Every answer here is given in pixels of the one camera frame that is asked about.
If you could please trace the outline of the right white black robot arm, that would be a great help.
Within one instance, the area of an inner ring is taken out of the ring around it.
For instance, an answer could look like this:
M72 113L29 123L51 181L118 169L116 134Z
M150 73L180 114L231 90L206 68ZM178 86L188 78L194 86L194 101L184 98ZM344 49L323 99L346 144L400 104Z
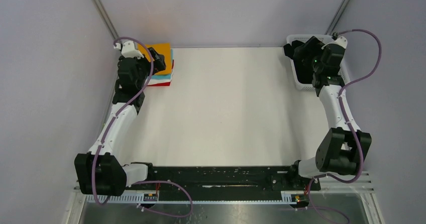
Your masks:
M288 176L293 189L302 189L308 178L359 178L362 172L372 139L356 124L346 99L347 84L341 63L347 45L343 36L293 34L286 38L284 54L290 59L296 85L303 89L298 75L312 74L312 88L324 107L329 126L315 156L295 163L297 171Z

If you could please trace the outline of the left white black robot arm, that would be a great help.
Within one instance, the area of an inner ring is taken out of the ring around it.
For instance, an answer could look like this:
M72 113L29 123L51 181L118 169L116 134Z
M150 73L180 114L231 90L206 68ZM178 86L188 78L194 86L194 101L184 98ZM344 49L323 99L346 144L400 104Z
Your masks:
M124 149L128 130L136 119L145 95L141 91L150 73L166 69L165 56L152 45L142 53L124 52L118 61L118 78L111 113L96 142L85 154L77 154L74 166L83 194L120 196L138 183L143 189L155 185L152 164L120 163L117 155Z

